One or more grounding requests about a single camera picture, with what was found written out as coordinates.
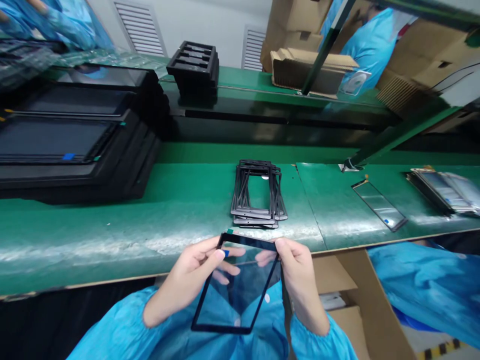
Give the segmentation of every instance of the fingernail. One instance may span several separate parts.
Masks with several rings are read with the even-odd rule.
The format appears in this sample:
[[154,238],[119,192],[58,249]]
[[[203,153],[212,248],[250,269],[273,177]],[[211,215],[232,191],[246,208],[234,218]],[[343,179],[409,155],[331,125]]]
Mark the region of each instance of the fingernail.
[[215,250],[214,254],[218,260],[225,259],[225,252],[223,250],[217,249]]

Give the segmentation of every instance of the cable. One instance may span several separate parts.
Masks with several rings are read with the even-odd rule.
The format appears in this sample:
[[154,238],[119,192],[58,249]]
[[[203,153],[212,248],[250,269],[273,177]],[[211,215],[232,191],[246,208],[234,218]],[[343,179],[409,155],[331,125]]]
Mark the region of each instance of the cable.
[[447,79],[448,79],[449,77],[451,77],[452,75],[454,75],[454,74],[456,74],[456,73],[458,73],[458,72],[461,72],[462,70],[465,70],[465,69],[468,69],[468,68],[473,68],[474,66],[477,66],[477,65],[480,65],[480,62],[474,63],[474,64],[469,65],[469,66],[465,66],[465,67],[463,67],[463,68],[461,68],[461,69],[458,69],[458,70],[455,71],[455,72],[452,72],[452,73],[451,73],[450,75],[448,75],[446,78],[444,78],[443,80],[440,80],[438,83],[436,83],[435,85],[433,85],[433,86],[430,88],[430,90],[432,90],[434,87],[436,87],[436,86],[440,85],[441,83],[443,83],[445,80],[447,80]]
[[438,90],[437,93],[441,93],[441,92],[445,91],[445,89],[448,89],[448,88],[452,87],[453,85],[455,85],[456,83],[458,83],[460,80],[462,80],[463,78],[466,78],[466,77],[469,76],[469,75],[472,75],[473,73],[474,73],[474,71],[469,72],[467,75],[462,76],[462,77],[459,78],[457,81],[455,81],[453,84],[450,84],[450,85],[448,85],[447,87],[444,87],[442,90]]

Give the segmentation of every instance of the white wall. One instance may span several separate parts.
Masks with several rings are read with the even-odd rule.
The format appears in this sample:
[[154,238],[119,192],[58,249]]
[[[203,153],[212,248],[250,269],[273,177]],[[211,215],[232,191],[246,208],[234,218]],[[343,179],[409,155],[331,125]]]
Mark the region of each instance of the white wall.
[[122,31],[112,0],[87,0],[111,41],[116,47],[130,49],[127,38]]
[[[184,40],[216,47],[220,65],[240,68],[245,25],[267,29],[272,0],[136,0],[153,6],[169,57]],[[128,49],[112,0],[90,5],[116,46]]]

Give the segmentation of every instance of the sleeve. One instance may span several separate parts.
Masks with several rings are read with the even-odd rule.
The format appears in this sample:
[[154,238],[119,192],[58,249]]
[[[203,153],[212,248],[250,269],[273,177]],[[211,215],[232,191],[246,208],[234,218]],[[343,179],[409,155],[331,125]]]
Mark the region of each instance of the sleeve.
[[0,22],[0,31],[15,39],[30,39],[32,31],[24,21],[22,13],[0,1],[0,10],[8,16],[7,22]]
[[300,322],[297,315],[291,319],[291,345],[298,360],[306,359],[342,359],[358,360],[354,348],[344,331],[330,315],[330,331],[326,336],[311,333]]
[[145,305],[156,286],[134,292],[117,302],[83,336],[67,360],[146,360],[168,329],[171,317],[154,328],[143,322]]
[[94,49],[95,31],[85,4],[78,1],[60,1],[62,11],[48,7],[45,15],[52,29],[82,50]]

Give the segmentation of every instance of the stack of black frames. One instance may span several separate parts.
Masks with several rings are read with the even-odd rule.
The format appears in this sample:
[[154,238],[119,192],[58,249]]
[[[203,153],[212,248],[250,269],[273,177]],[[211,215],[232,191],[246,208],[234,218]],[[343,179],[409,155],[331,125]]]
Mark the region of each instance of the stack of black frames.
[[[250,176],[268,179],[270,188],[268,208],[251,207]],[[277,229],[279,221],[289,218],[282,197],[281,184],[281,169],[270,161],[240,160],[236,167],[235,188],[230,209],[233,223],[241,228]]]

